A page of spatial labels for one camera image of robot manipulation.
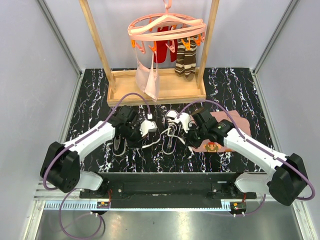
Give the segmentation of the black sneaker with white laces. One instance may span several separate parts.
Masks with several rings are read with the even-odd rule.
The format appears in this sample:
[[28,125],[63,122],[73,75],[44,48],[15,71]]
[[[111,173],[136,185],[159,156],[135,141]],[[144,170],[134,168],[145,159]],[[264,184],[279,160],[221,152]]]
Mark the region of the black sneaker with white laces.
[[184,130],[183,124],[178,120],[178,112],[176,110],[171,109],[166,113],[163,126],[164,130],[160,133],[159,139],[150,144],[143,145],[141,149],[157,145],[162,140],[162,153],[171,155],[175,152],[177,141],[185,145],[185,140],[180,137],[180,133]]

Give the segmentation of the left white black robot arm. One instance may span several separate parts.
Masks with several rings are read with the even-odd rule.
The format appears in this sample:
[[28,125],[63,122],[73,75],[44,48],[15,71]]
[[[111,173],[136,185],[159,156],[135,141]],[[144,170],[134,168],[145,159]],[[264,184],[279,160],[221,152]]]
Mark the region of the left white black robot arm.
[[46,190],[69,193],[74,189],[90,190],[97,198],[108,193],[103,177],[92,171],[81,170],[81,161],[105,142],[124,139],[137,147],[148,134],[148,121],[136,123],[136,112],[128,106],[113,110],[104,121],[78,137],[65,142],[51,143],[46,152],[40,177]]

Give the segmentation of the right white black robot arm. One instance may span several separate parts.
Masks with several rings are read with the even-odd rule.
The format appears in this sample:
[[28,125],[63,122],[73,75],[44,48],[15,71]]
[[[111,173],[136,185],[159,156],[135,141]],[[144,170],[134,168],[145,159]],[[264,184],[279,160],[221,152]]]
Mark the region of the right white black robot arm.
[[177,119],[186,133],[186,146],[199,149],[205,141],[217,143],[262,168],[262,174],[241,173],[229,183],[230,197],[236,199],[248,192],[269,194],[290,206],[307,186],[307,171],[299,155],[286,155],[258,142],[237,128],[231,117],[217,120],[202,107],[192,114],[181,113]]

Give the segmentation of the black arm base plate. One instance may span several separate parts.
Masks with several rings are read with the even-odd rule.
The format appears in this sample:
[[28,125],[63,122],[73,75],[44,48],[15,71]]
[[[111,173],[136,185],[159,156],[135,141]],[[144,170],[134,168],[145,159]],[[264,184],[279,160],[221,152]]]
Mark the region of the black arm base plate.
[[242,193],[235,186],[237,173],[129,173],[101,174],[98,191],[85,190],[81,199],[111,197],[111,209],[169,210],[225,209],[222,200],[256,200],[255,192]]

